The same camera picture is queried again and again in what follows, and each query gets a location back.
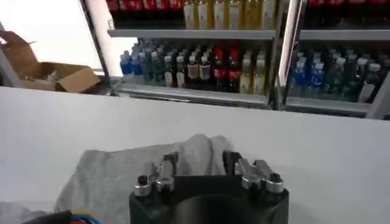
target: gray towel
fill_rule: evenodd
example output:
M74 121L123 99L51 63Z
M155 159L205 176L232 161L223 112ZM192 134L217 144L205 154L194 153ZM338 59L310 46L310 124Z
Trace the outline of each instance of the gray towel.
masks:
M185 142L117 152L87 150L60 194L55 211L85 210L102 223L129 224L129 195L146 162L179 152L178 175L225 175L222 153L231 150L222 136L196 135Z

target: cardboard box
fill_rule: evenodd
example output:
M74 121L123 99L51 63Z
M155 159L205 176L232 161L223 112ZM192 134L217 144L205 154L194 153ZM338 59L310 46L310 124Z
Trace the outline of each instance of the cardboard box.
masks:
M100 82L87 66L38 62L30 44L13 32L0 31L0 37L6 41L0 44L1 49L26 88L83 93ZM54 71L56 83L39 81Z

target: beverage shelf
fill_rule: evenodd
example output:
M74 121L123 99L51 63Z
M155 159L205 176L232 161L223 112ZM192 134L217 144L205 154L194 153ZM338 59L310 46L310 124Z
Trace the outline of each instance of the beverage shelf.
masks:
M111 37L141 38L203 38L272 40L274 30L157 30L157 29L115 29L108 30Z
M177 102L205 103L229 107L265 109L267 98L262 95L223 93L194 89L178 89L122 83L115 88L120 96Z
M369 111L369 103L352 103L336 100L305 99L298 97L287 97L286 109L296 111L296 109L310 109L320 113L345 113L363 115Z
M300 40L390 40L390 30L302 30Z

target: white countertop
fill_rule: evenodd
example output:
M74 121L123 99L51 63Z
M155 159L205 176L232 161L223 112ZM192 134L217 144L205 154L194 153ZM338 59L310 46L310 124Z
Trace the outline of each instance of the white countertop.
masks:
M281 172L292 224L390 219L390 122L11 88L0 88L0 201L50 209L85 149L197 133Z

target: blue wire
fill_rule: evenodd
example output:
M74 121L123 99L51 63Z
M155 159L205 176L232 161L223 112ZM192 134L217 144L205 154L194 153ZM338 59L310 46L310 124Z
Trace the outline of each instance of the blue wire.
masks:
M89 215L74 215L74 216L72 216L71 220L79 220L79 219L86 219L88 221L93 222L94 224L102 224L97 219L94 219L94 218L90 217Z

